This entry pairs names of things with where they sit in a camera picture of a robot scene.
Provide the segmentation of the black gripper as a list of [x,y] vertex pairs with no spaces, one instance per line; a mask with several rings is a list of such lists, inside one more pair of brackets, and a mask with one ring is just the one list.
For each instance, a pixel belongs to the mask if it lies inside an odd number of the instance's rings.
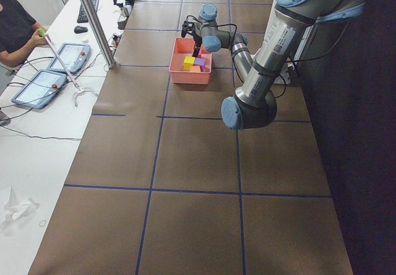
[[192,52],[192,57],[195,58],[198,58],[200,55],[200,48],[202,44],[202,36],[200,33],[201,26],[202,22],[193,15],[187,15],[181,26],[181,37],[185,38],[186,35],[191,35],[195,41]]

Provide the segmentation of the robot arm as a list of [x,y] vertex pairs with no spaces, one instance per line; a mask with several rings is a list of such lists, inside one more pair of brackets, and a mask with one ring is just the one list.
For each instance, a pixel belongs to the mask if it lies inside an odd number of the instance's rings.
[[305,30],[319,23],[347,20],[363,12],[364,0],[275,0],[273,19],[243,85],[222,102],[224,124],[235,130],[269,125],[277,113],[270,88]]
[[243,34],[237,32],[237,26],[232,32],[220,30],[222,25],[217,24],[218,10],[213,4],[203,4],[199,15],[187,15],[181,30],[181,36],[187,34],[194,39],[194,49],[192,56],[197,57],[200,49],[204,48],[209,53],[218,52],[224,48],[230,51],[233,66],[241,82],[244,82],[252,67],[252,56],[247,48],[248,39]]

